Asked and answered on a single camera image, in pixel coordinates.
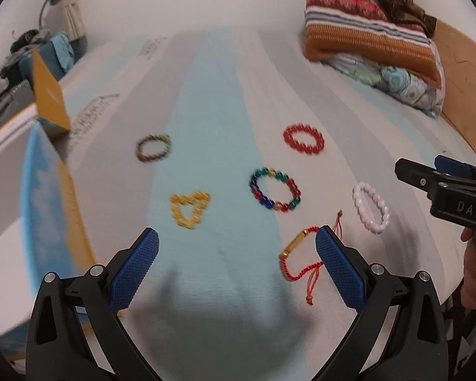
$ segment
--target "gray suitcase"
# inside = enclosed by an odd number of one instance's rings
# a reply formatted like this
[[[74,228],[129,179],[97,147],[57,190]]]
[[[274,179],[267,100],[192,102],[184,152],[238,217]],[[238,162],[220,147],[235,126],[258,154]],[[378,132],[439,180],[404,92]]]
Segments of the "gray suitcase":
[[[0,95],[0,128],[35,100],[27,80]]]

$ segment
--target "pile of clothes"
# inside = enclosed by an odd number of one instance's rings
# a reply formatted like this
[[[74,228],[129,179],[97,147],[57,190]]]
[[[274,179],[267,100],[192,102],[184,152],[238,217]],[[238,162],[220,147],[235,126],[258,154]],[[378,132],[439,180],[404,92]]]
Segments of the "pile of clothes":
[[[437,118],[445,79],[437,19],[414,0],[307,0],[306,57]]]

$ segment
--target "bracelet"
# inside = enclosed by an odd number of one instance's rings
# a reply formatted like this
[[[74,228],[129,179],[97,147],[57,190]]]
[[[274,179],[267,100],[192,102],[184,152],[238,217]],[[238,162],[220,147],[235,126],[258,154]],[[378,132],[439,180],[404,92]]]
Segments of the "bracelet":
[[[142,147],[145,143],[148,142],[155,142],[155,141],[160,141],[165,143],[166,149],[160,153],[156,153],[153,155],[144,155],[142,153]],[[142,162],[149,162],[149,161],[154,161],[154,160],[159,160],[171,152],[171,137],[168,135],[148,135],[142,138],[136,145],[136,157],[142,161]]]
[[[261,192],[261,189],[259,189],[259,186],[257,186],[257,179],[266,175],[270,176],[270,178],[274,178],[285,183],[293,195],[293,200],[289,203],[281,203],[274,202],[265,196],[263,192]],[[250,176],[249,186],[254,197],[267,209],[275,209],[276,211],[287,212],[288,210],[293,210],[301,201],[301,192],[298,189],[296,183],[293,179],[289,178],[289,176],[282,173],[281,171],[268,168],[258,169],[252,174],[252,176]]]
[[[309,135],[312,135],[316,140],[316,146],[309,146],[303,142],[300,143],[298,140],[296,140],[293,137],[293,133],[299,131],[303,131],[305,133],[308,133]],[[284,141],[294,150],[297,150],[298,152],[307,153],[307,155],[318,154],[324,149],[324,138],[322,133],[306,124],[298,123],[288,126],[284,131]]]
[[[335,224],[333,227],[333,231],[336,233],[339,239],[342,239],[342,225],[340,223],[340,218],[342,217],[342,211],[339,211]],[[317,232],[319,230],[318,226],[312,226],[309,227],[308,229],[304,229],[301,231],[292,241],[289,245],[287,245],[282,253],[279,255],[280,258],[280,268],[286,277],[287,280],[289,281],[298,281],[302,276],[304,276],[308,271],[312,271],[310,274],[310,277],[308,278],[307,282],[307,297],[305,298],[307,300],[307,303],[309,305],[313,305],[312,300],[314,299],[312,292],[314,291],[314,287],[316,286],[317,279],[319,278],[319,269],[324,265],[323,262],[316,262],[315,264],[310,264],[307,267],[303,268],[301,272],[294,276],[289,273],[289,270],[287,269],[287,264],[286,264],[286,259],[289,256],[289,254],[300,244],[300,242],[311,232]]]
[[[367,213],[367,208],[363,204],[361,191],[365,191],[368,196],[372,198],[372,201],[376,204],[377,208],[381,211],[382,222],[380,225],[376,224],[372,214]],[[384,232],[386,227],[390,223],[390,212],[384,200],[381,199],[376,189],[371,187],[368,183],[360,182],[353,189],[354,206],[358,209],[358,215],[361,223],[374,234],[380,234]]]
[[[211,197],[208,193],[203,193],[197,190],[193,194],[188,196],[182,196],[178,194],[172,194],[169,200],[171,201],[171,214],[178,226],[186,227],[188,229],[194,229],[196,224],[201,222],[201,216],[203,210],[208,206],[208,202]],[[192,211],[192,217],[185,219],[180,209],[181,204],[193,204],[194,210]]]

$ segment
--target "hand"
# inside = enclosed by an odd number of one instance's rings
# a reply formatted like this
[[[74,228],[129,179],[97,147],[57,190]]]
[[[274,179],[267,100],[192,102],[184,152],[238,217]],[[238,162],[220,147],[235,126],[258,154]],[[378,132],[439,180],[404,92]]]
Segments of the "hand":
[[[463,256],[463,286],[460,300],[464,308],[476,309],[476,246],[473,242],[473,231],[466,227],[460,239],[467,242]]]

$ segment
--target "brown beaded bracelet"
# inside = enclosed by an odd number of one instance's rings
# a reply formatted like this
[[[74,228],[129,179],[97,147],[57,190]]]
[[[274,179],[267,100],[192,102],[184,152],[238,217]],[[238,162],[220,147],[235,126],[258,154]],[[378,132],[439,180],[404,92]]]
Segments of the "brown beaded bracelet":
[[[160,141],[165,143],[166,149],[160,153],[145,155],[142,152],[142,147],[145,143]],[[142,138],[136,145],[136,157],[142,162],[151,162],[160,160],[171,153],[171,137],[168,135],[148,135]]]

